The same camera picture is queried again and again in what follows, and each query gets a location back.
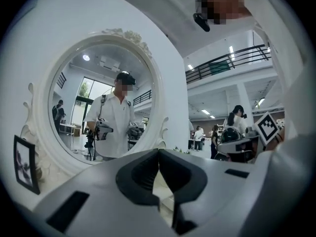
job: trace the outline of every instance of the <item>black cap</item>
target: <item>black cap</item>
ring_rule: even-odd
[[[135,85],[136,80],[130,75],[129,72],[120,72],[117,76],[117,80],[121,80],[125,85]]]

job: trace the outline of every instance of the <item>woman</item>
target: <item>woman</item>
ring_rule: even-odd
[[[215,156],[217,155],[217,143],[218,143],[218,125],[214,125],[213,129],[213,134],[211,137],[211,159],[214,159]]]
[[[243,107],[241,105],[236,105],[233,111],[229,113],[229,116],[224,121],[224,130],[226,130],[229,126],[232,126],[240,134],[246,133],[247,125],[243,117]]]
[[[201,150],[201,139],[203,138],[203,133],[201,132],[199,126],[197,127],[197,131],[194,133],[194,150],[197,150],[198,147],[198,151]]]

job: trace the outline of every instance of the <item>ceiling light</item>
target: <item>ceiling light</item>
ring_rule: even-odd
[[[89,61],[89,60],[90,60],[90,57],[89,57],[89,55],[84,54],[84,55],[83,55],[83,59],[84,59],[85,61]]]
[[[202,110],[205,114],[209,115],[209,112],[207,110]]]
[[[258,107],[258,105],[260,106],[264,100],[265,100],[265,98],[264,98],[264,97],[263,97],[263,98],[261,98],[261,99],[260,99],[260,101],[259,101],[259,103],[256,105],[256,107]]]

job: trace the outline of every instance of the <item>backpack strap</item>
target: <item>backpack strap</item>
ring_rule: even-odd
[[[105,104],[106,101],[107,101],[107,95],[102,95],[102,98],[101,98],[101,106],[100,106],[100,114],[99,114],[98,118],[99,118],[100,115],[101,115],[102,107],[104,106],[104,104]]]

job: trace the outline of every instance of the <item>picture frame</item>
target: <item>picture frame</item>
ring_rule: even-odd
[[[16,181],[35,194],[40,194],[36,178],[35,145],[14,136],[14,170]]]

